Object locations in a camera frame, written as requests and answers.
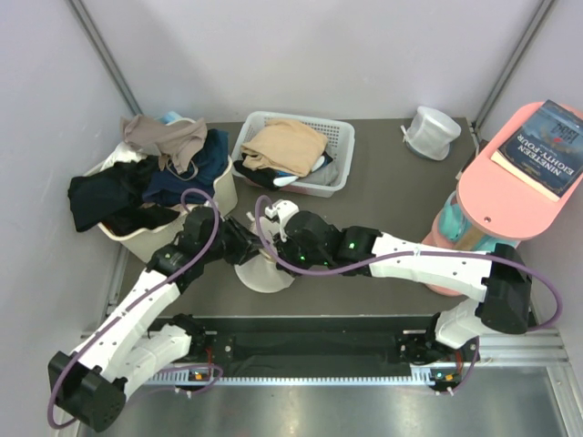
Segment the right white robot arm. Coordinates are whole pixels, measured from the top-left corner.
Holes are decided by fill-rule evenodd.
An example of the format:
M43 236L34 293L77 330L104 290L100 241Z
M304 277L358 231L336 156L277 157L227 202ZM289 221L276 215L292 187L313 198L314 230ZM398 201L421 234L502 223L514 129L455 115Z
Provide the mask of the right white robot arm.
M287 200L257 200L258 235L278 268L300 276L406 279L455 291L465 300L435 314L414 353L443 361L485 334L528 331L532 273L514 247L492 252L439 249L378 229L338 229Z

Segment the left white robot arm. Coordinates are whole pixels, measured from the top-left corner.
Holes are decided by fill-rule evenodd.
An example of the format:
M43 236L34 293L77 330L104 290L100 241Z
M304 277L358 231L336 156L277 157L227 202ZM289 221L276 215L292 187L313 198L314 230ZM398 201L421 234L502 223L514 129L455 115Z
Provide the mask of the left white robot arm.
M54 415L59 408L72 421L103 432L145 382L174 361L200 359L207 341L190 316L173 317L148 339L150 325L207 264L223 260L243 266L259 260L278 233L278 226L263 215L252 218L246 228L210 206L193 209L182 230L153 253L132 290L99 328L71 352L59 351L49 361L49 425L63 429Z

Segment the cream laundry hamper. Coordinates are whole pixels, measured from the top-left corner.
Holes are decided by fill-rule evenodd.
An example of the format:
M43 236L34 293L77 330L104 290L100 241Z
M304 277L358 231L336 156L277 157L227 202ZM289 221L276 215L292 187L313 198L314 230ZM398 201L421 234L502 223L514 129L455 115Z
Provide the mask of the cream laundry hamper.
M215 194L213 200L222 216L231 213L237 205L238 196L233 180L232 174L233 161L228 152L228 166L224 173L215 180L213 186ZM118 237L111 233L104 225L97 224L107 237L119 242L136 257L144 262L149 261L156 249L170 243L175 234L182 230L186 219L187 211L179 203L177 206L169 209L176 210L179 217L170 222L166 226L162 226L153 230L139 229L125 237Z

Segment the grey garment in basket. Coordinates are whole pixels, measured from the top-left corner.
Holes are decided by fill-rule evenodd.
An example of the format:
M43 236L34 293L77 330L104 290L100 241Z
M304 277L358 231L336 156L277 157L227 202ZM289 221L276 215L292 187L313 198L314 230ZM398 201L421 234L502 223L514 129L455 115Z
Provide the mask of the grey garment in basket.
M338 169L333 163L330 163L310 173L305 178L298 178L297 183L329 187L335 183L338 175Z

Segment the black white sock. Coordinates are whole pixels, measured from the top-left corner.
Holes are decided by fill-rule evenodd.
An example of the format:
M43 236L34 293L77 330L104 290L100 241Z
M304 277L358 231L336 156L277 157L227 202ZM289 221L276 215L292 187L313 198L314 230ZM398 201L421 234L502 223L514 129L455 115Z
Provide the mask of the black white sock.
M330 163L334 164L333 159L327 153L323 153L312 166L310 173ZM245 167L242 159L234 162L234 168L249 181L269 190L279 190L297 182L297 179L301 178L297 175L274 168L260 168L253 170Z

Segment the beige folded garment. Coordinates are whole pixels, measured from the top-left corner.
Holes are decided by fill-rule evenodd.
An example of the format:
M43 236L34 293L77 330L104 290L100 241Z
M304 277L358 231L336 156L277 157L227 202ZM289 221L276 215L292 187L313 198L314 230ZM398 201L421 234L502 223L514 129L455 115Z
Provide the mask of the beige folded garment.
M327 144L327 136L301 121L276 118L243 143L240 151L243 166L250 170L271 168L306 177Z

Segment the taupe garment on hamper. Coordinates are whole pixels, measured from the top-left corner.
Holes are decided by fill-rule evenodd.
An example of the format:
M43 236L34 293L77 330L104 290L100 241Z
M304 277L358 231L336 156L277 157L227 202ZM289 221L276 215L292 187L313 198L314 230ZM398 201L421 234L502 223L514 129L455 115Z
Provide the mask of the taupe garment on hamper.
M163 124L149 116L138 115L132 119L121 118L123 141L136 152L159 158L159 167L171 164L178 174L189 170L191 160L203 149L208 128L201 118L179 119Z

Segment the white perforated plastic basket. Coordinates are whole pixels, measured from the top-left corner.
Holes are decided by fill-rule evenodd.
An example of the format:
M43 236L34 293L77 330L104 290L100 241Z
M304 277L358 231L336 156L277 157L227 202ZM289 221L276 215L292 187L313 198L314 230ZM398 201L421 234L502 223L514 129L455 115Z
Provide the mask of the white perforated plastic basket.
M330 185L306 183L298 180L283 187L281 191L294 192L320 198L330 198L333 194L342 190L350 175L355 143L354 127L346 122L270 111L255 111L248 115L240 129L240 133L230 155L231 160L235 162L236 160L241 159L241 145L252 140L264 128L266 123L274 118L295 119L301 121L305 125L312 127L317 132L327 136L328 143L325 151L332 158L332 163L338 171L337 178Z

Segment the black garment pile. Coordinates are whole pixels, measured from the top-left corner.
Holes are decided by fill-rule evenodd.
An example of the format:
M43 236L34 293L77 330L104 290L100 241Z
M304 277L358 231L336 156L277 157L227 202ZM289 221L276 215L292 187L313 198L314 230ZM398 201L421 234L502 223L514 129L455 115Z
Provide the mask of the black garment pile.
M177 219L176 210L143 201L143 192L157 169L155 158L145 158L117 162L90 176L72 178L67 196L76 231L102 224L114 235L125 237Z

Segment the teal item under table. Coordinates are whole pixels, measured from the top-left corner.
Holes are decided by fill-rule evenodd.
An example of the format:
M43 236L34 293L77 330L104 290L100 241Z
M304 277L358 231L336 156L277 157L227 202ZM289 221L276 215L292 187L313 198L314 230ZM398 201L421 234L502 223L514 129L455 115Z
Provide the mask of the teal item under table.
M445 201L438 220L438 230L441 235L451 243L460 243L463 237L472 228L469 219L464 215L462 209L456 201L456 192L452 192ZM470 248L473 251L493 251L496 247L496 240L490 236L479 237Z

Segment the pink two-tier side table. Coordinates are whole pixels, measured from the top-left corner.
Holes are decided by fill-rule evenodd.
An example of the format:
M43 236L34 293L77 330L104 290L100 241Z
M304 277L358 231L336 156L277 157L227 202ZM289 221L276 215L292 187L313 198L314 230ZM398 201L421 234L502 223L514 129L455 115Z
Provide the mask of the pink two-tier side table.
M534 102L519 108L461 174L456 201L471 223L471 238L490 235L504 240L532 239L550 227L581 183L578 178L560 200L552 201L491 160L541 106Z

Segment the dark blue paperback book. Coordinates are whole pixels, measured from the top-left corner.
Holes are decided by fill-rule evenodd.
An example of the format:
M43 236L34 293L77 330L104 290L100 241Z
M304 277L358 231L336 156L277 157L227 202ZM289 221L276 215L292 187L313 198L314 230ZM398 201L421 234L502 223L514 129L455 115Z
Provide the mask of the dark blue paperback book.
M582 174L582 118L548 100L492 154L491 160L557 202Z

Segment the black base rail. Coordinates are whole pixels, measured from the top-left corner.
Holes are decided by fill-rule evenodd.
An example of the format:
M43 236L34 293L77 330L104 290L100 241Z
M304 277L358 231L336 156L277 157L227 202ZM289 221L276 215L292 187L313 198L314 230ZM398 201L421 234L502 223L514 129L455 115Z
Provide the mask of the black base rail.
M218 364L227 378L408 376L414 365L460 370L475 353L429 338L429 316L189 316L194 340L181 362Z

